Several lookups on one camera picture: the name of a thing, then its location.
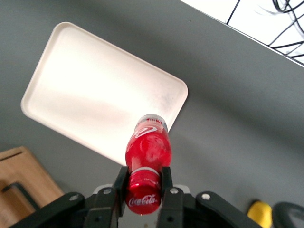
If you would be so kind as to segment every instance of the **black cable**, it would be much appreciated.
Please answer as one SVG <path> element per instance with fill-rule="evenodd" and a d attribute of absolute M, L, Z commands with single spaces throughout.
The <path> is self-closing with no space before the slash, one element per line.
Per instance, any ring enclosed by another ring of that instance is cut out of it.
<path fill-rule="evenodd" d="M 270 44 L 268 44 L 268 46 L 272 45 L 284 32 L 286 32 L 290 27 L 292 27 L 294 24 L 296 23 L 296 21 L 293 21 L 287 28 L 285 28 Z"/>
<path fill-rule="evenodd" d="M 236 3 L 236 5 L 235 5 L 234 9 L 232 10 L 232 12 L 231 12 L 231 14 L 230 14 L 230 17 L 229 17 L 229 19 L 228 19 L 226 25 L 230 22 L 230 19 L 232 18 L 232 15 L 234 14 L 234 11 L 236 11 L 236 9 L 237 9 L 238 4 L 239 4 L 240 1 L 241 1 L 241 0 L 238 0 L 238 1 L 237 1 L 237 3 Z"/>
<path fill-rule="evenodd" d="M 289 1 L 286 1 L 286 6 L 289 6 L 289 7 L 292 9 L 291 5 L 289 4 Z M 298 18 L 296 17 L 295 11 L 292 9 L 291 12 L 292 12 L 292 14 L 293 14 L 293 16 L 294 16 L 294 20 L 295 20 L 296 24 L 298 25 L 299 29 L 302 31 L 302 34 L 304 35 L 304 30 L 302 29 L 302 27 L 301 27 L 301 25 L 300 25 L 300 23 L 299 23 L 299 21 L 298 21 Z"/>
<path fill-rule="evenodd" d="M 297 55 L 297 56 L 290 56 L 290 58 L 298 58 L 298 57 L 302 57 L 304 56 L 304 54 L 300 54 L 300 55 Z"/>
<path fill-rule="evenodd" d="M 303 44 L 303 43 L 304 43 L 304 40 L 296 42 L 296 43 L 292 43 L 292 44 L 286 44 L 286 45 L 277 46 L 277 47 L 271 47 L 271 48 L 273 48 L 273 49 L 286 48 L 286 47 L 290 47 L 290 46 L 297 45 L 297 44 Z"/>
<path fill-rule="evenodd" d="M 294 49 L 292 49 L 291 51 L 287 52 L 286 55 L 288 56 L 290 53 L 294 52 L 295 50 L 297 50 L 300 46 L 302 46 L 302 44 L 300 44 L 299 46 L 295 47 Z"/>
<path fill-rule="evenodd" d="M 295 10 L 296 8 L 300 7 L 302 4 L 304 4 L 304 1 L 302 1 L 301 3 L 299 3 L 298 5 L 296 5 L 295 7 L 293 7 L 293 8 L 290 7 L 289 10 L 286 10 L 286 5 L 285 5 L 284 9 L 281 9 L 277 0 L 272 0 L 272 2 L 274 4 L 276 10 L 279 11 L 280 13 L 289 13 L 289 12 Z"/>

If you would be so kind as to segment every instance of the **white tray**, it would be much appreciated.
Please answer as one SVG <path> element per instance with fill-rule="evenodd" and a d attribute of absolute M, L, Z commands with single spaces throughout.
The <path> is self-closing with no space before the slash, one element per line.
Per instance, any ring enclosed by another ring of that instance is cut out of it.
<path fill-rule="evenodd" d="M 21 101 L 29 118 L 125 165 L 137 121 L 168 129 L 188 95 L 180 79 L 71 24 L 58 24 Z"/>

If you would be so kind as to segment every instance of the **gray surface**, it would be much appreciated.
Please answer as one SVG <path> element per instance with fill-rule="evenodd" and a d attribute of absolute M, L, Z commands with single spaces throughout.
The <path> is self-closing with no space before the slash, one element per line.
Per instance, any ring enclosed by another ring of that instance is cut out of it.
<path fill-rule="evenodd" d="M 20 101 L 54 26 L 70 21 L 181 78 L 174 183 L 304 205 L 304 68 L 178 0 L 1 1 L 0 151 L 25 145 L 64 191 L 89 196 L 120 165 L 36 123 Z M 154 227 L 128 211 L 120 227 Z"/>

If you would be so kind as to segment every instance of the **bottle cap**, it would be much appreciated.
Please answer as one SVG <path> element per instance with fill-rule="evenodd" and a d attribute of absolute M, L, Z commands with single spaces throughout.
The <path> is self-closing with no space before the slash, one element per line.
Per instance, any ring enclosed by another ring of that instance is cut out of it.
<path fill-rule="evenodd" d="M 149 167 L 141 167 L 131 173 L 127 187 L 126 204 L 136 214 L 156 211 L 161 203 L 160 176 Z"/>
<path fill-rule="evenodd" d="M 168 127 L 167 127 L 167 124 L 166 124 L 165 120 L 161 116 L 159 116 L 157 114 L 147 114 L 147 115 L 144 115 L 137 122 L 137 125 L 136 125 L 135 129 L 137 128 L 138 124 L 140 124 L 142 122 L 145 122 L 145 121 L 155 121 L 155 122 L 158 122 L 158 123 L 160 123 L 164 127 L 164 129 L 166 130 L 166 132 L 168 132 Z"/>

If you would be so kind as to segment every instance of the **coca-cola bottle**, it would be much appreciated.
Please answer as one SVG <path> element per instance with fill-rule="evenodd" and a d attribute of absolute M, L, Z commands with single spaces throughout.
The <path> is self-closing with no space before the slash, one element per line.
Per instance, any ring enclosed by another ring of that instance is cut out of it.
<path fill-rule="evenodd" d="M 171 162 L 171 145 L 165 121 L 148 114 L 137 123 L 127 145 L 125 160 L 130 169 L 126 204 L 137 214 L 150 214 L 159 207 L 160 173 Z"/>

